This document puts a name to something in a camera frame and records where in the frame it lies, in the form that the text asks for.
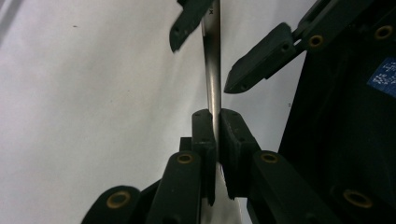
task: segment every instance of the white backdrop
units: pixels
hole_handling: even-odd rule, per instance
[[[314,2],[222,0],[222,87],[240,57],[282,21],[295,29]],[[177,54],[169,47],[176,0],[2,3],[0,223],[79,223],[105,190],[161,178],[207,107],[201,30]],[[303,60],[222,95],[262,149],[278,149]]]

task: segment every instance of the silver metal rod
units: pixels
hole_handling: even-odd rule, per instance
[[[220,0],[215,0],[202,20],[204,37],[207,102],[213,116],[213,132],[219,149],[219,112],[221,109]]]

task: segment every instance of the blue sticker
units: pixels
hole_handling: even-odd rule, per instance
[[[370,77],[367,85],[396,98],[396,58],[387,58]]]

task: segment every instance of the white fabric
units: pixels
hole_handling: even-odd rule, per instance
[[[237,59],[282,21],[295,29],[313,3],[223,0],[222,86]],[[79,223],[105,190],[161,178],[206,108],[201,31],[178,53],[169,47],[180,11],[174,0],[4,2],[0,223]],[[222,95],[262,149],[277,151],[303,59]]]

